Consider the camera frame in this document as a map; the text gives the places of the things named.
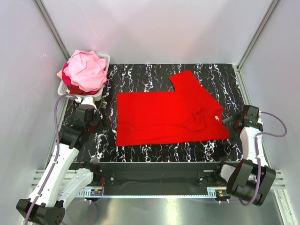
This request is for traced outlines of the red t-shirt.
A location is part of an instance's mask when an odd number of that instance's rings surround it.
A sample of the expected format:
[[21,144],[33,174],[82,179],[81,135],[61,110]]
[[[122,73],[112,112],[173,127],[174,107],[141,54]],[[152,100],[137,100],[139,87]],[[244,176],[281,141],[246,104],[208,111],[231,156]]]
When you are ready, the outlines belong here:
[[117,146],[229,138],[222,106],[188,70],[170,76],[174,91],[117,95]]

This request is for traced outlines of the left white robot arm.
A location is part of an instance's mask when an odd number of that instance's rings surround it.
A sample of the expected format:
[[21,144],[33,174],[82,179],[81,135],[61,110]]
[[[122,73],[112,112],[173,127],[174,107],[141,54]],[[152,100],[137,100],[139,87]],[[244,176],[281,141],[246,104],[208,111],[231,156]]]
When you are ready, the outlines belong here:
[[89,136],[99,129],[110,128],[103,108],[97,110],[91,105],[76,108],[70,122],[60,129],[54,153],[37,186],[28,198],[20,199],[16,205],[25,224],[61,224],[67,207],[82,189],[104,184],[100,166],[91,162],[82,163],[66,184],[63,181]]

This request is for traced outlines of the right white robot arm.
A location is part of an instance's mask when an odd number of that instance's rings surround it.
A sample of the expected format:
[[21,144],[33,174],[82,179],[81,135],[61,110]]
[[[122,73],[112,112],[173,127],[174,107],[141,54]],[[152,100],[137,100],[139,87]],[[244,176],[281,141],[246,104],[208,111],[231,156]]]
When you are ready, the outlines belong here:
[[219,186],[227,183],[227,193],[238,198],[244,206],[261,206],[276,178],[276,172],[269,168],[263,153],[260,137],[263,122],[259,108],[244,105],[241,112],[224,120],[224,124],[229,130],[229,138],[241,141],[243,158],[236,167],[222,165],[221,170],[213,173],[214,183]]

